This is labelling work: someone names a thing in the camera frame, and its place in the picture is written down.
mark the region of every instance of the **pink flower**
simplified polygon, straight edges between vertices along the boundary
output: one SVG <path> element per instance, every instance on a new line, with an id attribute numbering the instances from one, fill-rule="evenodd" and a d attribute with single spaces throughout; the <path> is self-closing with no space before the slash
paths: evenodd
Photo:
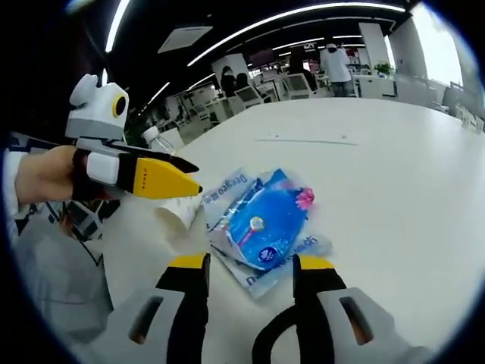
<path id="1" fill-rule="evenodd" d="M 315 196 L 311 188 L 304 188 L 302 192 L 296 197 L 296 205 L 301 210 L 308 210 L 313 203 Z"/>

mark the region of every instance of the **robotic arm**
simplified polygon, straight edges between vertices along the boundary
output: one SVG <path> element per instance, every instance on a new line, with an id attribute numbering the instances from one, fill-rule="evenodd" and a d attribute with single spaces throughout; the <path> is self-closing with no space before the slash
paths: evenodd
<path id="1" fill-rule="evenodd" d="M 123 142 L 127 121 L 128 94 L 116 83 L 97 87 L 97 76 L 87 74 L 74 88 L 66 137 L 77 140 L 80 149 L 74 157 L 74 168 L 80 176 L 80 165 L 87 156 L 88 178 L 114 188 L 149 199 L 196 196 L 202 191 L 187 173 L 199 169 L 175 155 L 127 146 Z M 75 190 L 82 178 L 74 181 Z"/>
<path id="2" fill-rule="evenodd" d="M 134 293 L 108 317 L 91 346 L 103 363 L 200 364 L 208 323 L 209 254 L 179 256 L 153 290 Z M 256 337 L 253 364 L 271 364 L 277 338 L 296 326 L 300 363 L 428 362 L 432 353 L 413 347 L 393 317 L 358 288 L 346 288 L 326 259 L 293 257 L 295 305 Z"/>

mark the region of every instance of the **person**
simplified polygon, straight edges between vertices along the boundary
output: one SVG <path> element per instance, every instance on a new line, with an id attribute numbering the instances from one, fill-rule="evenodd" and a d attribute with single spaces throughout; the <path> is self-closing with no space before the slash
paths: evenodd
<path id="1" fill-rule="evenodd" d="M 236 90 L 236 79 L 233 76 L 233 70 L 229 66 L 224 66 L 221 75 L 221 88 L 226 97 L 234 96 Z"/>
<path id="2" fill-rule="evenodd" d="M 236 76 L 236 90 L 249 86 L 248 75 L 240 73 Z"/>
<path id="3" fill-rule="evenodd" d="M 317 82 L 315 81 L 313 74 L 303 68 L 302 57 L 297 51 L 292 51 L 291 56 L 289 57 L 288 74 L 303 74 L 306 82 L 308 82 L 308 85 L 310 86 L 311 91 L 315 91 L 317 89 Z"/>
<path id="4" fill-rule="evenodd" d="M 334 43 L 329 42 L 326 49 L 321 53 L 321 67 L 328 74 L 335 97 L 349 96 L 352 79 L 347 69 L 349 63 L 350 60 L 347 57 L 346 51 L 337 48 Z"/>
<path id="5" fill-rule="evenodd" d="M 175 118 L 175 121 L 182 121 L 183 120 L 183 107 L 182 105 L 179 105 L 178 107 L 179 113 L 177 117 Z"/>

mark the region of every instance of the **potted plant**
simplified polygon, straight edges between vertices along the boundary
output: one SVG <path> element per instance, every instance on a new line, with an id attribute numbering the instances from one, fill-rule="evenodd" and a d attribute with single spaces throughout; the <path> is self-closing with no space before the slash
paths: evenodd
<path id="1" fill-rule="evenodd" d="M 391 75 L 391 66 L 387 62 L 380 62 L 374 66 L 374 69 L 377 71 L 379 76 L 386 77 Z"/>
<path id="2" fill-rule="evenodd" d="M 147 130 L 151 124 L 147 124 L 142 118 L 138 118 L 134 113 L 127 115 L 127 122 L 124 127 L 124 136 L 129 146 L 138 146 L 146 148 L 146 141 L 142 134 Z"/>

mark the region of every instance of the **desk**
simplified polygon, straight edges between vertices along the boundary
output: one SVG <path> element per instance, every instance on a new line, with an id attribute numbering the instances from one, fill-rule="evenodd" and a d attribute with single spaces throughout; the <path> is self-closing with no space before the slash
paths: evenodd
<path id="1" fill-rule="evenodd" d="M 385 96 L 395 97 L 394 79 L 375 75 L 354 74 L 354 81 L 358 81 L 361 97 L 364 99 L 382 99 Z"/>
<path id="2" fill-rule="evenodd" d="M 305 99 L 257 105 L 179 152 L 206 188 L 237 167 L 278 166 L 314 189 L 311 227 L 329 237 L 329 259 L 396 320 L 411 344 L 436 350 L 468 314 L 484 276 L 485 135 L 455 118 L 376 99 Z M 300 139 L 308 143 L 262 142 Z M 357 146 L 319 143 L 346 141 Z M 114 307 L 154 287 L 175 253 L 208 248 L 202 214 L 189 237 L 163 238 L 150 202 L 128 196 L 103 231 Z M 291 277 L 255 302 L 217 258 L 211 262 L 204 362 L 247 363 L 259 331 L 292 305 Z M 274 362 L 299 362 L 294 331 Z"/>
<path id="3" fill-rule="evenodd" d="M 215 99 L 214 101 L 209 102 L 205 107 L 208 109 L 209 114 L 212 112 L 215 113 L 217 121 L 220 123 L 226 121 L 236 114 L 236 112 L 231 108 L 230 100 L 226 97 Z"/>

